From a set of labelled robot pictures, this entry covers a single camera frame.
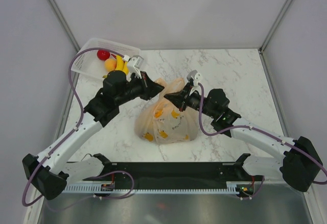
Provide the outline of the peach banana-print plastic bag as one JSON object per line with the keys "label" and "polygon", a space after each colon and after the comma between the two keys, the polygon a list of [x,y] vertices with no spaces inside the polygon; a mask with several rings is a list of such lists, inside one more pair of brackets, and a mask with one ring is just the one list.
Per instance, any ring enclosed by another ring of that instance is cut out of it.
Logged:
{"label": "peach banana-print plastic bag", "polygon": [[199,131],[198,113],[191,108],[180,112],[170,101],[164,98],[167,93],[181,91],[184,79],[177,78],[170,83],[159,78],[156,83],[164,86],[158,99],[145,108],[135,121],[136,135],[149,142],[170,144],[191,141],[197,138]]}

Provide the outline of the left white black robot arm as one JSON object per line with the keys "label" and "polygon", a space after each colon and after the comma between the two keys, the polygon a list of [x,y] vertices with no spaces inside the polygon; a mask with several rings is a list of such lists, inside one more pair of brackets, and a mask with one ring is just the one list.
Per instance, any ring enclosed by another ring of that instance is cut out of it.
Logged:
{"label": "left white black robot arm", "polygon": [[148,101],[163,91],[164,86],[152,81],[146,72],[128,81],[123,71],[112,71],[103,87],[82,109],[82,117],[70,131],[61,135],[37,156],[27,154],[22,164],[28,184],[32,184],[47,200],[53,200],[68,184],[85,179],[107,180],[112,168],[97,154],[86,161],[69,163],[71,156],[94,134],[119,114],[119,107],[135,98]]}

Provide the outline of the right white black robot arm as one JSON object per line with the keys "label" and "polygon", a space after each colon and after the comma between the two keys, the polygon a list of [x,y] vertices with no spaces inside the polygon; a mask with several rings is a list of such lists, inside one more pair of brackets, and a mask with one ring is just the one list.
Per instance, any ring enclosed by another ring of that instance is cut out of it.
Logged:
{"label": "right white black robot arm", "polygon": [[269,154],[268,157],[247,156],[233,168],[237,179],[246,180],[250,176],[282,179],[300,192],[306,192],[312,184],[326,184],[315,180],[326,168],[309,139],[278,135],[249,122],[228,107],[229,99],[222,89],[212,89],[204,96],[203,92],[192,91],[191,83],[187,83],[181,91],[164,97],[179,111],[191,108],[199,116],[211,117],[215,135],[224,134],[247,142]]}

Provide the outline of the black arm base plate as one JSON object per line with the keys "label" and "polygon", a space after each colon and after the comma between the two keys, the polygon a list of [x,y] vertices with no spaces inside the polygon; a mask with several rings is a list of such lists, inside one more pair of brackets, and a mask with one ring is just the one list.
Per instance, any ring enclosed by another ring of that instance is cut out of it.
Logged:
{"label": "black arm base plate", "polygon": [[227,182],[261,181],[251,176],[240,163],[222,162],[117,162],[106,165],[95,181],[113,180],[118,189],[130,189],[129,176],[137,189],[200,189],[224,188]]}

